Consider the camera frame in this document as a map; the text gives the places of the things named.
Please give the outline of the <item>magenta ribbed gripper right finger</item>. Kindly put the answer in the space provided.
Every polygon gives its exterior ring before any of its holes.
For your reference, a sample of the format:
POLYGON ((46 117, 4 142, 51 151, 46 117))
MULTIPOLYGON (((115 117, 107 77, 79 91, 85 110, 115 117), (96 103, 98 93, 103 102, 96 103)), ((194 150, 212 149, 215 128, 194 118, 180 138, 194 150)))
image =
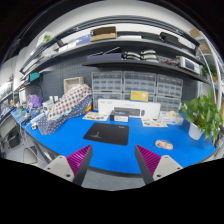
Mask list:
POLYGON ((146 184, 182 169, 182 166, 169 155, 159 156, 140 145, 135 145, 135 157, 146 184))

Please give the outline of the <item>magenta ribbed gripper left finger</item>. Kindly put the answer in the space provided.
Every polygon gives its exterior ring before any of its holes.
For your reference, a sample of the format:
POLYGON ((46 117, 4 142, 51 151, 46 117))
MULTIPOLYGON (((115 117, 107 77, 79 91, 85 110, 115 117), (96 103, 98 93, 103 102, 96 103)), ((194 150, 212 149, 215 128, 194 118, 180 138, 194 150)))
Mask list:
POLYGON ((87 145, 67 157, 59 155, 45 167, 45 170, 81 186, 92 155, 92 145, 87 145))

